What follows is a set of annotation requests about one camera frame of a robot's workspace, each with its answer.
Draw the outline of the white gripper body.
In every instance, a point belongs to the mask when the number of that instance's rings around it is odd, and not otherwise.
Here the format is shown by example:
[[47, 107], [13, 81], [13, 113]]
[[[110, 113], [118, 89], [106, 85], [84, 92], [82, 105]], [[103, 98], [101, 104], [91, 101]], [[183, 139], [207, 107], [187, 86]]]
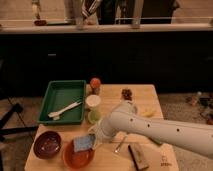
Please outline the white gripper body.
[[100, 120], [91, 126], [88, 133], [94, 134], [100, 145], [110, 142], [115, 137], [115, 129], [105, 120]]

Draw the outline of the pale translucent gripper finger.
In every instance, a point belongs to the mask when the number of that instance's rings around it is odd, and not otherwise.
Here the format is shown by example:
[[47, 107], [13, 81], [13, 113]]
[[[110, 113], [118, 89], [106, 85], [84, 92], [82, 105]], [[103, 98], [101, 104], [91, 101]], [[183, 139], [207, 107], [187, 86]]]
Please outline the pale translucent gripper finger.
[[91, 135], [91, 142], [92, 142], [91, 148], [93, 150], [97, 149], [100, 146], [100, 142], [99, 142], [99, 140], [96, 138], [96, 136], [94, 134]]

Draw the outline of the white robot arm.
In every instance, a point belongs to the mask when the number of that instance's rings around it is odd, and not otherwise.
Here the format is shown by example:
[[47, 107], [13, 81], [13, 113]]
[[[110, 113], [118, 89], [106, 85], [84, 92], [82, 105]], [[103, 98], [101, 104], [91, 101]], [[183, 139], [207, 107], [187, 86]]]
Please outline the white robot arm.
[[110, 142], [119, 132], [137, 134], [213, 159], [213, 127], [204, 124], [150, 119], [135, 114], [131, 101], [122, 101], [88, 132], [99, 143]]

